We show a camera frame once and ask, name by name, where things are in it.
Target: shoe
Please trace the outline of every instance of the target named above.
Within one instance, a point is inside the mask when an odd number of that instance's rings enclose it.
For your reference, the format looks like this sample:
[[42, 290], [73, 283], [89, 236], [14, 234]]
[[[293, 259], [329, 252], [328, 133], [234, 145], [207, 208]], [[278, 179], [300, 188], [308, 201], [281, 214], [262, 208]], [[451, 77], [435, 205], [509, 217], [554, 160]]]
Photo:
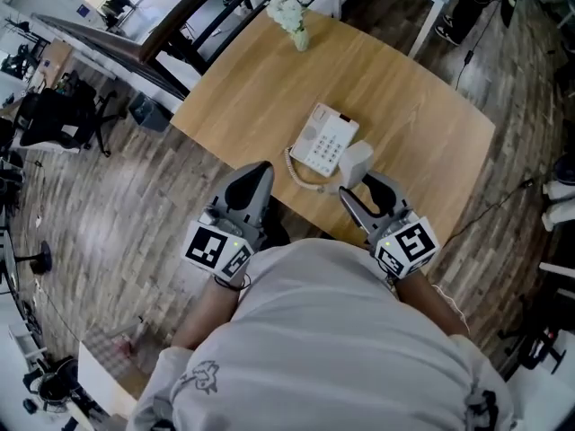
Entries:
[[451, 16], [443, 15], [443, 22], [447, 24], [448, 27], [453, 29], [453, 18]]
[[446, 31], [446, 28], [443, 27], [442, 25], [437, 25], [435, 26], [435, 32], [436, 34], [441, 37], [443, 40], [447, 40], [449, 43], [456, 45], [457, 47], [459, 46], [459, 43], [457, 43], [456, 41], [454, 41], [449, 33]]

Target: telephone handset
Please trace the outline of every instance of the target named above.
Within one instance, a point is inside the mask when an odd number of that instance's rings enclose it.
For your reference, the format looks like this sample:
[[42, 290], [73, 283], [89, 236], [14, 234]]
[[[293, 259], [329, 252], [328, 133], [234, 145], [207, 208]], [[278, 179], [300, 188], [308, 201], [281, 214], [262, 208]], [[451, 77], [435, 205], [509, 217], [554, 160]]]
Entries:
[[[305, 123], [296, 143], [285, 150], [286, 165], [294, 181], [305, 189], [337, 193], [339, 187], [353, 188], [371, 169], [373, 148], [359, 141], [348, 147], [359, 124], [330, 107], [318, 103]], [[330, 177], [339, 165], [341, 180], [327, 184], [310, 184], [297, 175], [291, 158], [324, 177]]]

